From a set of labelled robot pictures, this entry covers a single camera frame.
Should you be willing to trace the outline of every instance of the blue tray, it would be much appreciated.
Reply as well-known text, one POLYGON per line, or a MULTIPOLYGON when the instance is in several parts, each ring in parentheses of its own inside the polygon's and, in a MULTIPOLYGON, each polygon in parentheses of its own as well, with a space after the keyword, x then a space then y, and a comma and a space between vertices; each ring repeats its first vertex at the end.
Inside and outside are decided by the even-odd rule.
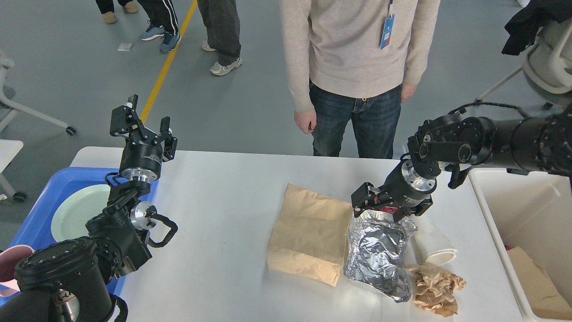
MULTIPOLYGON (((105 184, 105 175, 117 171, 117 169, 113 168, 70 167, 56 172, 39 195, 30 214, 28 214, 10 243, 10 247, 24 244, 30 245, 35 250, 41 250, 56 243, 51 234, 51 219, 62 202, 76 191, 80 191, 85 187, 105 184)), ((151 183, 151 192, 140 197, 142 201, 153 200, 157 183, 158 181, 151 183)), ((119 295, 124 282, 125 277, 121 277, 118 280, 114 278, 107 284, 108 292, 119 295)), ((0 297, 0 307, 17 294, 9 297, 0 297)))

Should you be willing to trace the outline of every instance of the jeans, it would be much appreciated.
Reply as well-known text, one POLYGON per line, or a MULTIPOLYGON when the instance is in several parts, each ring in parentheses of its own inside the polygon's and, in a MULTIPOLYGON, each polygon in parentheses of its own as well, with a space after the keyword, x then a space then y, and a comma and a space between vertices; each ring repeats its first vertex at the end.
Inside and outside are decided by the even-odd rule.
POLYGON ((228 66, 240 57, 240 20, 236 0, 198 0, 206 39, 219 52, 219 64, 228 66))
POLYGON ((316 110, 314 155, 339 156, 345 127, 352 120, 359 157, 391 159, 402 87, 369 99, 354 99, 310 83, 310 99, 316 110))

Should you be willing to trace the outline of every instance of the beige sweater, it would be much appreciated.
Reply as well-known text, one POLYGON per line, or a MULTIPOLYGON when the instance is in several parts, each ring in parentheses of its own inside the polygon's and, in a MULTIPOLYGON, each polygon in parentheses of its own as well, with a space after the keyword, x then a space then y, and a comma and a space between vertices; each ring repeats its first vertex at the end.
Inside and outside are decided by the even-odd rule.
POLYGON ((390 44, 379 49, 389 0, 280 0, 288 85, 297 112, 313 110, 308 79, 369 98, 417 85, 427 67, 440 0, 394 0, 390 44))

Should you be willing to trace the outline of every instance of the gray floor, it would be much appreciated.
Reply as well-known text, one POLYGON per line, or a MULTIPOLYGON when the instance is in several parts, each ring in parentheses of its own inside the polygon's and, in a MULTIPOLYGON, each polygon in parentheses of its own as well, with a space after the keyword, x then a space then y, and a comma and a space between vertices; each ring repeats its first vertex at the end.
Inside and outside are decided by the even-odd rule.
MULTIPOLYGON (((190 1, 173 0, 180 25, 190 1)), ((293 122, 293 100, 285 77, 277 0, 238 1, 244 65, 225 77, 209 73, 216 55, 201 50, 206 37, 198 9, 180 43, 173 64, 146 125, 158 129, 163 116, 180 150, 311 155, 312 139, 293 122)), ((472 102, 520 64, 504 56, 504 24, 518 11, 516 0, 442 0, 428 69, 415 96, 404 104, 396 144, 405 144, 425 119, 472 102)), ((19 114, 0 132, 0 139, 21 140, 24 148, 4 171, 25 203, 0 202, 0 249, 13 238, 49 178, 67 167, 85 146, 122 146, 109 136, 111 110, 131 94, 140 96, 141 111, 166 55, 160 40, 142 42, 147 27, 141 10, 116 10, 118 21, 103 22, 94 1, 3 0, 0 2, 0 49, 16 61, 6 85, 15 101, 64 120, 62 128, 19 114), (118 52, 132 42, 130 52, 118 52)), ((543 100, 522 75, 488 100, 541 112, 543 100)), ((517 118, 512 111, 479 108, 476 115, 517 118)), ((341 152, 357 157, 351 127, 341 152)))

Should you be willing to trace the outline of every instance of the white table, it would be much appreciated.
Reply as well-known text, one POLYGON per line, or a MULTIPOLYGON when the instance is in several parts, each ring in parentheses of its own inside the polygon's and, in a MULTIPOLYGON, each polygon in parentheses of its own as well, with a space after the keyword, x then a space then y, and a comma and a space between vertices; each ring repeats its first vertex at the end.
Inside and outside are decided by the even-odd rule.
POLYGON ((0 187, 8 194, 8 197, 12 197, 15 191, 2 175, 2 171, 10 164, 23 146, 22 141, 0 140, 0 187))
MULTIPOLYGON (((86 147, 71 166, 117 167, 121 152, 86 147)), ((128 321, 443 321, 342 277, 334 288, 266 267, 288 183, 349 201, 364 181, 381 185, 397 162, 177 151, 163 164, 154 204, 179 231, 127 276, 128 321)), ((446 176, 425 215, 459 250, 444 267, 468 283, 455 293, 459 315, 447 321, 523 321, 471 185, 450 190, 446 176)), ((155 227, 154 240, 164 231, 155 227)))

